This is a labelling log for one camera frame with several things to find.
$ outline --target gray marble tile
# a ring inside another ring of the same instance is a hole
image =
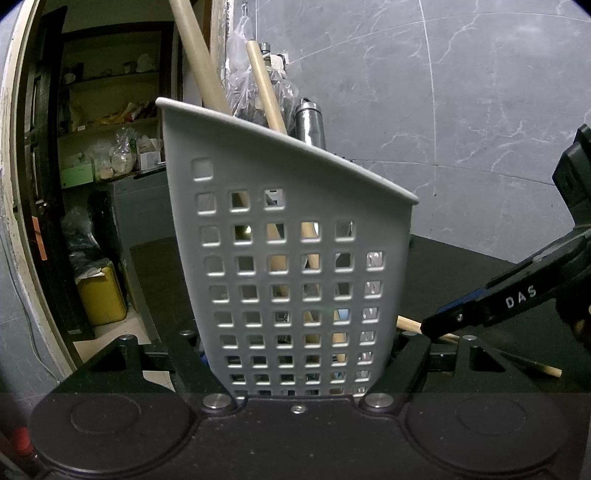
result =
[[[437,164],[551,183],[576,128],[591,121],[591,24],[468,15],[429,21],[427,34]]]
[[[435,167],[418,163],[398,163],[357,160],[357,165],[367,168],[397,185],[413,192],[421,202],[413,207],[411,233],[420,236],[431,234],[431,221],[435,208]]]
[[[259,0],[259,42],[297,60],[315,51],[421,21],[417,0]]]
[[[431,237],[519,262],[568,233],[569,211],[554,186],[468,168],[436,167]]]
[[[425,18],[488,13],[533,13],[591,20],[573,0],[421,0]]]
[[[357,38],[288,66],[323,111],[327,149],[359,160],[433,163],[423,25]]]

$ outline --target cluttered shelf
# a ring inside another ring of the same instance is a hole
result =
[[[140,125],[156,124],[157,122],[158,122],[158,117],[153,116],[151,118],[142,118],[140,120],[134,120],[132,122],[123,122],[123,123],[118,123],[118,124],[98,125],[95,127],[88,127],[88,128],[85,128],[84,130],[79,130],[76,132],[67,133],[65,135],[60,136],[59,138],[60,139],[67,139],[67,138],[72,138],[72,137],[81,138],[86,135],[108,132],[111,130],[116,130],[121,127],[138,127]]]
[[[148,82],[158,80],[158,70],[150,70],[149,72],[130,72],[119,75],[107,75],[103,77],[94,77],[82,79],[75,82],[62,85],[60,90],[66,89],[85,89],[85,88],[108,88],[114,85],[124,85],[127,83]]]

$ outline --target cardboard box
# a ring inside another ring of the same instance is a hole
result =
[[[70,187],[75,187],[77,185],[83,185],[85,183],[91,183],[94,180],[95,175],[90,163],[60,170],[60,183],[62,190],[69,189]]]

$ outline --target round pad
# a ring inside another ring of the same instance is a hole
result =
[[[170,393],[51,393],[33,411],[31,439],[63,469],[113,475],[166,455],[193,424],[188,405]]]
[[[567,438],[558,408],[541,394],[419,394],[406,426],[417,443],[463,472],[524,472]]]

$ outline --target stainless steel bottle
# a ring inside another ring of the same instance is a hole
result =
[[[322,111],[318,104],[302,98],[295,109],[295,134],[302,142],[326,150]]]

